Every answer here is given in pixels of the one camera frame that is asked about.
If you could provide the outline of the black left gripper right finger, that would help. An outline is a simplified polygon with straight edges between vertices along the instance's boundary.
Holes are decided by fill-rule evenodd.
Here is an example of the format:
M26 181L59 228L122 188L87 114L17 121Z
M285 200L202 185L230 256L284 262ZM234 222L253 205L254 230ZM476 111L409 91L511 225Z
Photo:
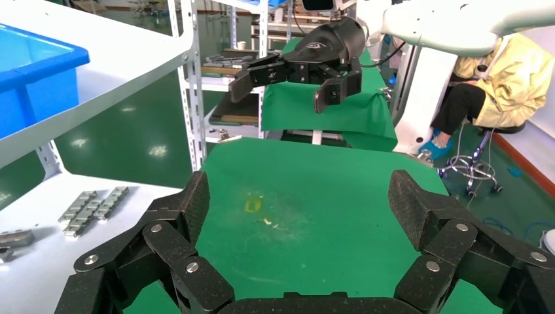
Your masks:
M420 253L394 297L438 313L456 285L474 285L504 313L554 312L554 256L487 226L455 198L424 190L405 170L391 174L389 206Z

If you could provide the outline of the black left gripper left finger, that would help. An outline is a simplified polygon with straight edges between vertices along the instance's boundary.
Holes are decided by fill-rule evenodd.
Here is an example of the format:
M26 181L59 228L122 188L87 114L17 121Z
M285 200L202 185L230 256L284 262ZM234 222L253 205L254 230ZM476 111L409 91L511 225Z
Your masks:
M207 174L155 199L129 230L76 259L56 313L122 313L160 283L181 313L218 313L234 301L230 283L196 249L209 211Z

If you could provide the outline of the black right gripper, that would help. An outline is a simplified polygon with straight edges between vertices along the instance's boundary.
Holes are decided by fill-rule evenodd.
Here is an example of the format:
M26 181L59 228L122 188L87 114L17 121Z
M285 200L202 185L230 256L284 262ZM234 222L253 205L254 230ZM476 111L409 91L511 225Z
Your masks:
M359 58L366 42L367 25L359 19L343 16L322 24L283 57L271 54L244 65L228 86L231 102L241 101L254 88L280 82L321 84L313 101L314 111L321 114L361 92Z

